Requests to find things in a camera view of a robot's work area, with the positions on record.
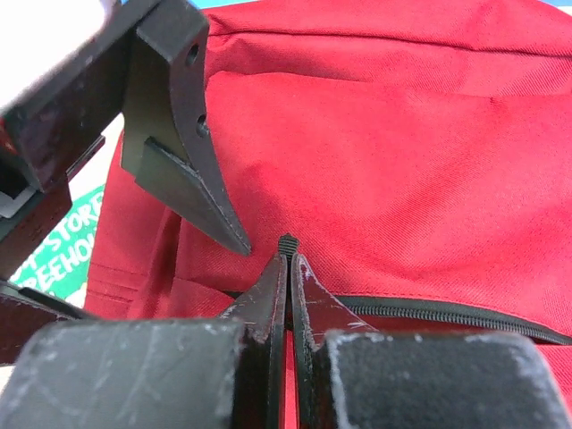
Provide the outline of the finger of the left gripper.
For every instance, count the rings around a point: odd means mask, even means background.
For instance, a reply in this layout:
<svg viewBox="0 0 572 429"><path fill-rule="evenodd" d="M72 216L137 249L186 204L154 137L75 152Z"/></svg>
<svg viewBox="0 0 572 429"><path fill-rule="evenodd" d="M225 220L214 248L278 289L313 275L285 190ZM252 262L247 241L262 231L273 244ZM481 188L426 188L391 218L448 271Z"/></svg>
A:
<svg viewBox="0 0 572 429"><path fill-rule="evenodd" d="M41 291L1 281L1 364L12 365L31 336L45 325L95 315Z"/></svg>

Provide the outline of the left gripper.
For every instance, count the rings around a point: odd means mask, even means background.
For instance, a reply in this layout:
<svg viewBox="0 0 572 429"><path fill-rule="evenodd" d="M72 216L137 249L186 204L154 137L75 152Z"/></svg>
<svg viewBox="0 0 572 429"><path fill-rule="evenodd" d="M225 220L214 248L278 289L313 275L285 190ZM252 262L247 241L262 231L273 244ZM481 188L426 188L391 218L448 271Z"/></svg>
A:
<svg viewBox="0 0 572 429"><path fill-rule="evenodd" d="M99 35L3 114L1 281L70 212L72 177L117 116L135 182L225 248L250 253L207 124L208 32L188 1L115 3Z"/></svg>

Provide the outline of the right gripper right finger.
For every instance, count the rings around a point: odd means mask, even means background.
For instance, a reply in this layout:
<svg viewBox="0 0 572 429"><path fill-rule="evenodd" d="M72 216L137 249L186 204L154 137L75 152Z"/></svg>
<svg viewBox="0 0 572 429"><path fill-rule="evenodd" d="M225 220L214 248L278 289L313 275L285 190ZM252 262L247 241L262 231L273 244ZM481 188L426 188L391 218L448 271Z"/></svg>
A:
<svg viewBox="0 0 572 429"><path fill-rule="evenodd" d="M290 262L301 428L568 428L541 353L508 332L381 331Z"/></svg>

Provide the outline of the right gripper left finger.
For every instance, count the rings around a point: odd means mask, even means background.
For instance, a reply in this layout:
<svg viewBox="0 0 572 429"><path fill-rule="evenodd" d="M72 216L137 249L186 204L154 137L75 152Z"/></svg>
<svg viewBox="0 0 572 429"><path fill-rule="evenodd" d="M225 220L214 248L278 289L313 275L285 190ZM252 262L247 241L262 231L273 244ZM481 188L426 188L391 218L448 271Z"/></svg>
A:
<svg viewBox="0 0 572 429"><path fill-rule="evenodd" d="M50 324L19 355L4 428L281 428L287 260L219 316Z"/></svg>

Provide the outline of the red backpack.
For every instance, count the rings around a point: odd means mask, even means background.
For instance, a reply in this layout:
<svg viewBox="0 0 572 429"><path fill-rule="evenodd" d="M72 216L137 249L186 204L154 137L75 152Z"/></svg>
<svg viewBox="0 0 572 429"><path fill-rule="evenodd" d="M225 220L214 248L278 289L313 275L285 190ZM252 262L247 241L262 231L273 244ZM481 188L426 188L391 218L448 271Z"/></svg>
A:
<svg viewBox="0 0 572 429"><path fill-rule="evenodd" d="M537 1L258 1L204 12L207 124L251 245L108 174L85 307L219 316L287 260L381 331L508 332L571 415L571 19Z"/></svg>

